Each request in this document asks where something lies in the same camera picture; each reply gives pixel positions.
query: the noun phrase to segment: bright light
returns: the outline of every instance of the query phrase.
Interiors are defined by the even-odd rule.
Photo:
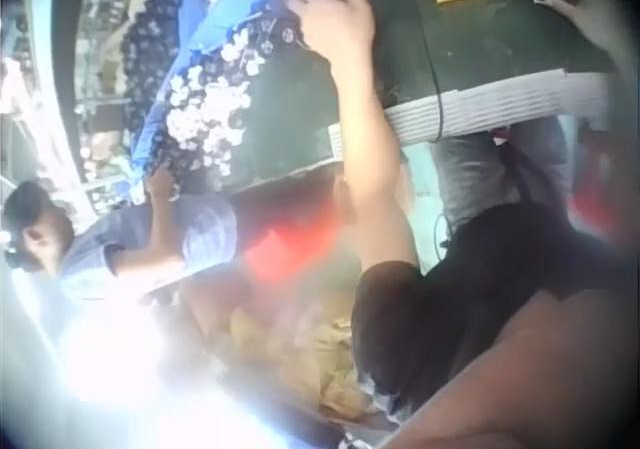
[[[146,427],[135,449],[286,449],[278,435],[220,390],[186,397]]]
[[[157,394],[162,350],[151,314],[123,306],[75,320],[60,355],[67,384],[80,399],[133,408]]]
[[[40,323],[40,301],[33,288],[29,275],[22,269],[11,271],[11,282],[18,295],[18,300],[29,318],[35,323]]]

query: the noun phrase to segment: dark fabric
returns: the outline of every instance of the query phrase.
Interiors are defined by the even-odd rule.
[[[363,274],[352,318],[360,382],[401,422],[490,348],[538,290],[564,299],[629,288],[633,267],[546,207],[489,209],[458,231],[426,275],[404,262]]]

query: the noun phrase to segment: man's arm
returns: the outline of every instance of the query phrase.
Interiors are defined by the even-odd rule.
[[[127,296],[142,296],[175,278],[184,268],[182,237],[172,217],[173,179],[159,168],[147,181],[152,221],[149,244],[144,249],[114,252],[108,261]]]
[[[400,150],[375,91],[369,3],[290,0],[289,8],[300,16],[307,44],[331,65],[362,271],[386,261],[418,266],[411,229],[395,197]]]

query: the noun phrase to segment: cable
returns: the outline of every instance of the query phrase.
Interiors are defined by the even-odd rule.
[[[418,0],[413,0],[414,7],[416,9],[416,14],[418,16],[418,20],[420,24],[423,26],[423,21],[426,20],[426,17],[423,17],[422,12],[420,10],[420,4],[418,4]],[[427,62],[429,63],[429,70],[431,71],[431,79],[433,80],[433,86],[436,90],[436,96],[438,96],[438,112],[440,115],[440,123],[438,124],[438,134],[435,139],[429,141],[431,144],[438,142],[442,139],[442,133],[444,132],[444,106],[442,103],[442,91],[440,90],[440,81],[438,80],[438,74],[436,73],[436,68],[433,64],[433,57],[431,56],[431,51],[429,50],[429,43],[427,42],[427,35],[425,33],[424,26],[422,27],[422,45],[424,47],[425,54],[427,55]]]
[[[447,240],[438,244],[438,227],[440,226],[441,220],[444,220],[447,223]],[[436,217],[436,222],[434,222],[433,224],[433,251],[435,252],[436,257],[438,258],[438,261],[442,261],[442,259],[444,259],[440,255],[440,249],[448,249],[450,241],[451,241],[451,224],[449,224],[449,220],[447,219],[447,217],[443,213],[440,213],[438,214],[438,217]]]

